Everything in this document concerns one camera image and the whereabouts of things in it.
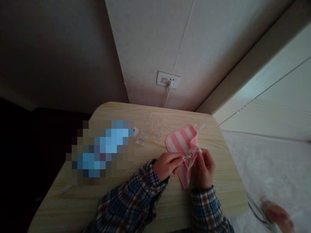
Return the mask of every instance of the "pink striped cloth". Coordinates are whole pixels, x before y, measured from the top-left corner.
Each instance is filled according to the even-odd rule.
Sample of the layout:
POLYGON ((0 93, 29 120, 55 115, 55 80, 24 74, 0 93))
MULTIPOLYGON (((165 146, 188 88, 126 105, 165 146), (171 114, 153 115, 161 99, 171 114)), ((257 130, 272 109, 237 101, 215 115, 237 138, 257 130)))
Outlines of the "pink striped cloth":
MULTIPOLYGON (((169 134, 165 140, 165 145, 168 152, 178 152, 187 156, 188 151, 192 148, 192 153, 195 155, 198 148, 198 132, 192 125, 188 125, 169 134)), ((188 166, 183 163, 177 170, 178 177, 184 189, 189 187, 191 169, 197 156, 188 159, 188 166)))

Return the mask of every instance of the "light wood tabletop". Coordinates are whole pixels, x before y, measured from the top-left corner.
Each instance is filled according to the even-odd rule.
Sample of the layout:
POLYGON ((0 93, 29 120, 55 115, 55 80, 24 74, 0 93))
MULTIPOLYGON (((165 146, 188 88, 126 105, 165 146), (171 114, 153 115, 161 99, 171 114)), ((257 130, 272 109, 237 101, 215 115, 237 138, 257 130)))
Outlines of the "light wood tabletop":
MULTIPOLYGON (((140 129, 147 127, 144 115, 163 114, 166 135, 157 143, 146 141, 142 148, 134 147, 133 164, 111 185, 72 186, 61 195, 66 186, 65 162, 43 202, 37 210, 29 232, 80 232, 95 217, 97 202, 114 186, 128 180, 148 160, 167 152, 165 139, 175 130, 189 124, 204 123, 205 129, 198 130, 198 145, 208 149, 216 163, 213 184, 226 217, 244 213, 248 199, 242 180, 231 157, 227 144, 216 120, 203 113, 187 112, 167 108, 108 102, 96 109, 90 120, 132 120, 140 129)), ((156 218, 146 226, 145 232, 170 232, 190 226, 190 191, 183 190, 177 175, 171 175, 169 184, 156 204, 156 218)))

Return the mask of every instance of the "plaid sleeve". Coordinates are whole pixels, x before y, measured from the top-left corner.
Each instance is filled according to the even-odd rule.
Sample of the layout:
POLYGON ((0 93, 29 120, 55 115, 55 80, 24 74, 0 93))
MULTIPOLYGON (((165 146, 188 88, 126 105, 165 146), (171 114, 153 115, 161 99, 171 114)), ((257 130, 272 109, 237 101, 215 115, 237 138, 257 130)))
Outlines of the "plaid sleeve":
POLYGON ((202 192, 192 190, 191 198, 194 232, 234 233, 229 220, 223 215, 214 186, 202 192))
POLYGON ((152 166, 155 161, 148 161, 100 199, 96 218, 83 232, 142 232, 156 217, 155 204, 169 180, 159 180, 152 166))

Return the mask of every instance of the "wall outlet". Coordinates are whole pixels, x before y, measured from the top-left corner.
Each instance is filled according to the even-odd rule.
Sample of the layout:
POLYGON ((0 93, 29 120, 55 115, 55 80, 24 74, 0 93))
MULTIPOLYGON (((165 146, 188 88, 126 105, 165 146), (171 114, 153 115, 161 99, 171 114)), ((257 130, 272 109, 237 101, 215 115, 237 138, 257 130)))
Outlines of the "wall outlet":
POLYGON ((169 74, 169 73, 165 73, 165 72, 162 72, 162 71, 158 71, 158 76, 157 76, 157 79, 156 79, 156 83, 158 85, 167 87, 168 86, 167 83, 168 83, 169 80, 172 83, 172 87, 171 88, 177 89, 178 85, 179 85, 179 82, 180 82, 180 76, 169 74))

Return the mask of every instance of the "white bed sheet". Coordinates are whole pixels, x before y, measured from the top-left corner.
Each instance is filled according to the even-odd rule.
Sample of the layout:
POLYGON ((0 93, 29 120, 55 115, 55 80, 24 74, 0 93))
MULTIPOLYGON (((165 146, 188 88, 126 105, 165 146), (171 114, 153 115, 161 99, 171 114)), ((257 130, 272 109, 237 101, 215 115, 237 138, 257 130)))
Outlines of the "white bed sheet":
MULTIPOLYGON (((295 232, 311 233, 311 143, 223 131, 246 191, 287 210, 295 232)), ((236 233, 269 232, 249 209, 230 219, 236 233)))

